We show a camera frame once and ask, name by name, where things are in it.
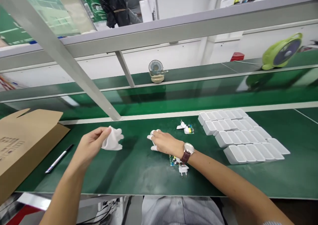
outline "watch face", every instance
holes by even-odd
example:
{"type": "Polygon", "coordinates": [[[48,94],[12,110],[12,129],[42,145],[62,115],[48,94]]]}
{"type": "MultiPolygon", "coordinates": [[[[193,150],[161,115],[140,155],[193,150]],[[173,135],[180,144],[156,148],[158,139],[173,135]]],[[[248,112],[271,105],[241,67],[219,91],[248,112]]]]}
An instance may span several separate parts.
{"type": "Polygon", "coordinates": [[[185,143],[185,150],[190,152],[191,154],[194,153],[194,147],[190,143],[185,143]]]}

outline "red container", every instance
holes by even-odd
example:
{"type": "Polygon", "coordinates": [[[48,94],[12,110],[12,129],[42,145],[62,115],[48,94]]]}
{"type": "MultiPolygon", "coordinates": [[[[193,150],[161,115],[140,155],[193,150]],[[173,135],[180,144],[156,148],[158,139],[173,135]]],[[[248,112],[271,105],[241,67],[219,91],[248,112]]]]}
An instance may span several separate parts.
{"type": "Polygon", "coordinates": [[[240,52],[234,52],[232,59],[230,61],[239,61],[239,60],[244,60],[244,54],[240,52]]]}

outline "green desk fan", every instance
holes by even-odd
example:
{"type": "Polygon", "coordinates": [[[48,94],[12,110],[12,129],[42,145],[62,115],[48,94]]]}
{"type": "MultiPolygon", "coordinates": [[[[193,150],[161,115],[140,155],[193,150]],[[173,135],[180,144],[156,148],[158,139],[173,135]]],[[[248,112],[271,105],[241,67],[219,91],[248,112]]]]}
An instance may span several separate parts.
{"type": "Polygon", "coordinates": [[[288,60],[296,54],[301,45],[302,34],[296,33],[291,37],[281,40],[268,48],[263,54],[263,70],[274,67],[282,68],[287,65],[288,60]]]}

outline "water bottle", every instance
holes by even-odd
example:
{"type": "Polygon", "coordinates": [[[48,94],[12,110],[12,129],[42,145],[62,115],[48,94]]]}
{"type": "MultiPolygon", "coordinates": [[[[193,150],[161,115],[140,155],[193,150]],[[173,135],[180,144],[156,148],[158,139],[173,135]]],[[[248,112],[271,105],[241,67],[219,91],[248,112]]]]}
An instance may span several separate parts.
{"type": "Polygon", "coordinates": [[[98,31],[109,29],[107,14],[102,9],[99,0],[82,0],[88,16],[98,31]]]}

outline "watch strap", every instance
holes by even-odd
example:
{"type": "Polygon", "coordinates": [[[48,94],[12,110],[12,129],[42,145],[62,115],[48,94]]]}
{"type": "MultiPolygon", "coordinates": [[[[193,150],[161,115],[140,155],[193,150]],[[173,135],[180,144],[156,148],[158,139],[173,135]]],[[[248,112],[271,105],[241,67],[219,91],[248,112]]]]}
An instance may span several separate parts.
{"type": "Polygon", "coordinates": [[[185,151],[185,152],[183,153],[182,158],[181,158],[181,162],[184,163],[184,164],[187,163],[188,160],[189,160],[189,158],[190,158],[190,156],[191,156],[191,153],[188,152],[188,151],[185,151]]]}

